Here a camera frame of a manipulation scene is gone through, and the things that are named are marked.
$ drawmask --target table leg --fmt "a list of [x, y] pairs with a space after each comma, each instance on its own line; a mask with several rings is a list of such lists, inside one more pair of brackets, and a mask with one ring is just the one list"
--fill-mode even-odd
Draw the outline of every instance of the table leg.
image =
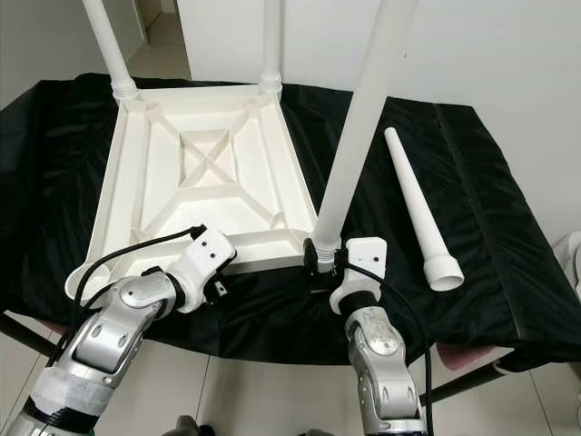
[[0, 313], [0, 332], [45, 356], [50, 356], [53, 353], [54, 344], [52, 342], [5, 313]]
[[[432, 391], [432, 402], [444, 400], [447, 397], [456, 395], [468, 389], [476, 388], [481, 384], [492, 382], [505, 375], [503, 372], [497, 371], [494, 363], [489, 363], [484, 365], [477, 370], [469, 372], [468, 374], [462, 375], [457, 379], [449, 381], [448, 383], [438, 386]], [[426, 400], [425, 394], [419, 397], [422, 405]]]

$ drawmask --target black tablecloth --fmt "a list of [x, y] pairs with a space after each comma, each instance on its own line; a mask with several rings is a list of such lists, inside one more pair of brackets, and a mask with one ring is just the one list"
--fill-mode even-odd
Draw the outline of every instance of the black tablecloth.
[[[317, 209], [350, 98], [310, 86], [283, 89], [282, 111]], [[64, 281], [86, 255], [116, 114], [109, 77], [99, 74], [43, 81], [0, 114], [0, 310], [67, 322]], [[426, 284], [382, 136], [390, 125], [466, 275], [455, 292], [432, 292]], [[388, 241], [387, 280], [413, 302], [432, 341], [514, 347], [525, 366], [581, 360], [581, 306], [472, 108], [387, 101], [345, 222], [344, 238], [356, 235]], [[232, 276], [225, 284], [231, 294], [219, 304], [173, 314], [147, 336], [231, 358], [348, 361], [341, 319], [328, 295], [310, 294], [300, 267]], [[408, 361], [415, 360], [422, 350], [409, 314], [389, 291], [380, 303], [408, 345]]]

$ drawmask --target black cable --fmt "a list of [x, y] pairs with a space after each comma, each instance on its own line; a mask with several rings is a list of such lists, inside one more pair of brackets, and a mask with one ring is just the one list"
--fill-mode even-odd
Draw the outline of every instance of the black cable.
[[94, 302], [96, 302], [97, 299], [101, 295], [103, 295], [104, 293], [106, 293], [110, 289], [110, 286], [105, 286], [101, 291], [99, 291], [96, 295], [94, 295], [91, 298], [91, 300], [89, 300], [89, 302], [87, 302], [87, 304], [84, 306], [85, 310], [81, 311], [81, 308], [82, 308], [81, 300], [83, 299], [84, 287], [89, 282], [91, 275], [93, 275], [93, 273], [97, 270], [97, 268], [99, 268], [104, 263], [111, 261], [115, 257], [121, 256], [123, 254], [134, 252], [135, 250], [149, 247], [150, 245], [155, 245], [157, 243], [165, 243], [165, 242], [170, 241], [172, 239], [178, 239], [178, 238], [181, 238], [182, 236], [185, 236], [186, 234], [191, 234], [193, 237], [194, 235], [199, 235], [204, 230], [206, 230], [206, 228], [203, 225], [199, 226], [199, 227], [195, 227], [195, 226], [190, 227], [189, 229], [182, 230], [181, 232], [168, 234], [167, 236], [162, 236], [161, 238], [154, 238], [154, 239], [151, 239], [149, 241], [145, 241], [144, 243], [137, 243], [135, 245], [130, 245], [129, 247], [122, 248], [121, 250], [117, 250], [116, 252], [109, 253], [106, 256], [99, 259], [98, 261], [96, 261], [95, 263], [93, 263], [87, 269], [87, 271], [84, 272], [83, 277], [81, 277], [79, 285], [77, 286], [76, 292], [74, 294], [73, 315], [71, 316], [71, 321], [69, 322], [69, 326], [68, 326], [66, 332], [63, 333], [63, 336], [61, 336], [61, 339], [56, 344], [54, 354], [51, 356], [51, 358], [49, 359], [46, 366], [47, 367], [52, 366], [53, 363], [56, 361], [56, 359], [58, 359], [58, 357], [60, 356], [62, 349], [64, 347], [66, 347], [66, 345], [73, 339], [74, 333], [76, 332], [76, 329], [77, 329], [77, 324], [78, 324], [79, 319], [80, 319], [80, 315], [86, 313], [86, 311], [89, 310], [91, 305]]
[[378, 275], [374, 274], [373, 272], [367, 271], [364, 268], [361, 268], [357, 265], [353, 265], [352, 263], [347, 263], [347, 268], [350, 268], [357, 273], [361, 273], [363, 275], [367, 275], [370, 279], [375, 280], [376, 282], [381, 283], [383, 286], [388, 288], [393, 294], [404, 303], [404, 305], [408, 308], [409, 312], [411, 313], [414, 321], [419, 327], [419, 331], [421, 334], [421, 340], [424, 348], [424, 359], [426, 361], [426, 426], [428, 428], [428, 435], [433, 436], [434, 434], [434, 423], [432, 418], [432, 360], [429, 354], [429, 341], [428, 341], [428, 332], [426, 330], [426, 326], [424, 322], [419, 318], [418, 313], [414, 309], [414, 306], [409, 302], [406, 296], [401, 293], [398, 289], [396, 289], [393, 285], [387, 283], [383, 278], [379, 277]]

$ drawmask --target black tape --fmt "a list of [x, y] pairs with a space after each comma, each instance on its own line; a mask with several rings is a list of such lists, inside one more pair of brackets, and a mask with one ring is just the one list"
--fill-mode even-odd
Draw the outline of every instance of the black tape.
[[183, 291], [180, 282], [178, 282], [178, 280], [175, 277], [173, 277], [171, 274], [167, 272], [165, 273], [165, 275], [168, 276], [170, 282], [172, 282], [173, 289], [175, 290], [175, 305], [173, 306], [173, 309], [177, 311], [185, 304], [185, 292]]
[[88, 434], [99, 420], [98, 416], [87, 415], [86, 413], [75, 411], [68, 407], [63, 407], [55, 413], [47, 415], [36, 408], [36, 404], [34, 404], [33, 399], [30, 397], [28, 397], [23, 411], [40, 422], [72, 433]]
[[341, 298], [339, 301], [339, 310], [341, 316], [349, 318], [352, 313], [363, 307], [378, 306], [372, 291], [357, 291]]
[[208, 228], [205, 225], [203, 225], [203, 224], [202, 225], [195, 226], [195, 227], [192, 227], [192, 230], [190, 231], [190, 237], [192, 237], [192, 239], [195, 241], [206, 230], [208, 230]]

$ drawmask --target white plastic leg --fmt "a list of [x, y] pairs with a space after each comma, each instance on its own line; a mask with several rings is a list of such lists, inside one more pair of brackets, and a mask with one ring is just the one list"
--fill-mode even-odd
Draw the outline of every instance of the white plastic leg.
[[281, 99], [281, 0], [264, 0], [263, 66], [260, 89]]
[[311, 239], [319, 272], [330, 270], [340, 232], [365, 163], [416, 10], [418, 0], [382, 0], [355, 94]]
[[456, 289], [464, 282], [464, 274], [458, 261], [448, 252], [396, 129], [393, 127], [386, 129], [385, 139], [398, 174], [401, 191], [406, 199], [409, 217], [418, 237], [419, 247], [424, 255], [424, 273], [429, 287], [434, 291]]
[[84, 9], [89, 15], [89, 21], [97, 44], [103, 54], [107, 70], [111, 76], [113, 97], [119, 103], [121, 100], [134, 99], [138, 95], [135, 82], [129, 76], [121, 50], [115, 39], [111, 23], [105, 12], [102, 0], [83, 0]]

